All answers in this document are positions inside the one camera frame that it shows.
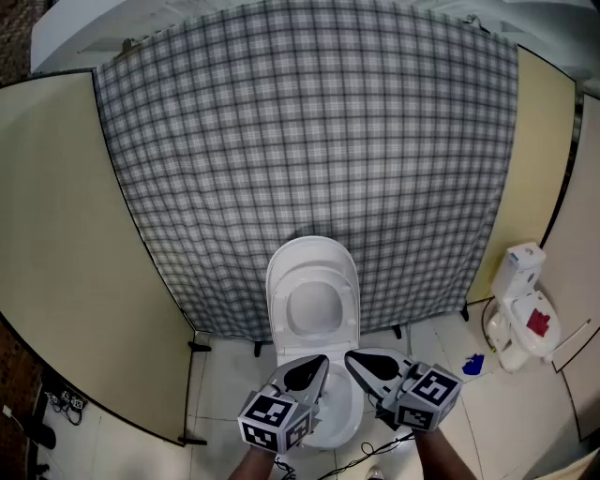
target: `plaid fabric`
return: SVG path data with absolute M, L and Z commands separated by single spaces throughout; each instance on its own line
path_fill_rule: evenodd
M 261 2 L 96 83 L 127 204 L 199 330 L 269 339 L 267 264 L 309 234 L 354 257 L 363 332 L 464 304 L 512 150 L 507 40 L 393 3 Z

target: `toilet lid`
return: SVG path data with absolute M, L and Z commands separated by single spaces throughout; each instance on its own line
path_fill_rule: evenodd
M 511 305 L 511 310 L 516 320 L 513 328 L 523 348 L 537 356 L 546 356 L 558 346 L 561 340 L 561 325 L 554 308 L 543 293 L 531 292 L 520 296 Z M 543 337 L 527 326 L 534 310 L 550 317 L 548 329 Z
M 277 352 L 354 348 L 359 336 L 360 300 L 352 257 L 331 239 L 304 238 L 281 248 L 267 273 L 269 320 Z

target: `toilet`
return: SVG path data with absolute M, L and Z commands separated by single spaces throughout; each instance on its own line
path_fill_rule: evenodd
M 506 250 L 491 290 L 500 305 L 486 325 L 486 333 L 498 353 L 500 364 L 508 372 L 518 371 L 529 358 L 552 361 L 561 340 L 561 324 L 552 305 L 535 282 L 542 272 L 546 254 L 535 243 Z M 528 323 L 543 318 L 543 335 Z
M 322 353 L 329 372 L 319 399 L 320 420 L 304 445 L 339 447 L 358 429 L 363 391 L 344 367 L 358 348 L 360 294 L 350 252 L 330 238 L 306 236 L 281 247 L 266 274 L 266 297 L 277 365 Z

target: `beige panel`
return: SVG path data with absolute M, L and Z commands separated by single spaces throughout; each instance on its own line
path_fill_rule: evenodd
M 519 48 L 513 155 L 498 216 L 468 302 L 491 296 L 491 282 L 507 248 L 542 240 L 561 190 L 574 114 L 575 83 Z
M 585 439 L 600 428 L 600 334 L 579 352 L 563 369 L 577 416 L 579 436 Z
M 84 394 L 176 440 L 192 329 L 119 190 L 91 74 L 0 90 L 0 116 L 0 311 Z
M 561 368 L 600 327 L 600 100 L 586 96 L 573 174 L 548 236 L 540 282 L 568 338 L 591 323 L 555 355 Z

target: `white tile floor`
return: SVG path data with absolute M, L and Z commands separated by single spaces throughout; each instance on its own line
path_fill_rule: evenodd
M 448 315 L 412 326 L 412 356 L 449 368 L 465 381 L 461 401 L 442 423 L 450 443 L 483 480 L 530 479 L 582 456 L 586 445 L 578 443 L 563 377 L 533 360 L 517 374 L 504 372 L 481 335 L 482 307 L 470 307 L 470 322 Z M 275 350 L 263 346 L 256 359 L 251 342 L 206 336 L 196 341 L 209 342 L 213 351 L 194 354 L 187 431 L 207 439 L 208 446 L 180 448 L 162 442 L 94 405 L 86 407 L 79 427 L 49 408 L 45 423 L 56 431 L 57 445 L 40 452 L 39 461 L 52 458 L 52 480 L 226 479 L 247 450 L 234 420 L 248 392 L 275 369 Z M 360 344 L 407 349 L 406 336 L 397 340 L 391 330 L 364 335 Z M 474 353 L 483 353 L 485 360 L 481 374 L 471 377 L 462 373 L 462 366 Z M 361 457 L 362 442 L 377 447 L 402 435 L 403 429 L 394 433 L 375 420 L 372 410 L 366 402 L 356 436 L 335 452 L 295 449 L 289 463 L 297 478 L 316 479 Z M 337 478 L 363 480 L 374 463 L 389 480 L 422 478 L 413 442 L 369 458 Z M 273 478 L 282 476 L 274 471 Z

